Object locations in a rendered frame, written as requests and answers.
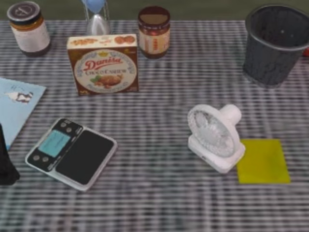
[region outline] bucket rim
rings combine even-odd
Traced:
[[[258,11],[264,9],[264,8],[268,8],[268,7],[284,7],[284,8],[288,8],[289,10],[292,10],[294,12],[297,12],[305,17],[308,18],[309,21],[309,15],[295,7],[289,6],[289,5],[284,5],[284,4],[266,4],[266,5],[262,5],[259,6],[255,9],[253,9],[246,17],[245,20],[245,25],[246,25],[246,30],[248,32],[248,34],[250,34],[255,40],[257,40],[258,42],[262,43],[263,45],[267,46],[267,47],[271,47],[271,48],[275,48],[276,50],[280,50],[280,51],[302,51],[302,50],[306,50],[309,47],[309,39],[308,42],[300,45],[300,46],[294,46],[294,47],[284,47],[284,46],[279,46],[279,45],[275,45],[273,43],[270,43],[266,40],[263,40],[262,38],[259,38],[255,32],[253,32],[251,30],[251,17]]]

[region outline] trash bin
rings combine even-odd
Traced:
[[[259,86],[278,87],[309,46],[309,17],[283,5],[267,5],[246,18],[245,76]]]

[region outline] choco cashew box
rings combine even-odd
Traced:
[[[79,95],[139,90],[135,34],[70,37],[67,49]]]

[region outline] checkered tablecloth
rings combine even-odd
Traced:
[[[309,231],[308,59],[279,89],[262,89],[242,76],[242,21],[177,21],[164,58],[140,55],[139,93],[78,97],[66,41],[84,34],[84,22],[52,21],[48,28],[52,50],[27,58],[8,22],[0,23],[0,76],[48,88],[10,150],[21,179],[0,187],[0,232]],[[112,28],[137,32],[134,21]],[[235,168],[221,175],[190,152],[186,116],[199,103],[236,104],[242,138],[280,139],[292,183],[240,185]],[[24,162],[59,117],[119,143],[87,193]]]

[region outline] white fan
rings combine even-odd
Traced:
[[[229,172],[245,153],[235,128],[240,119],[235,105],[220,111],[210,105],[195,106],[188,114],[189,148],[218,172]]]

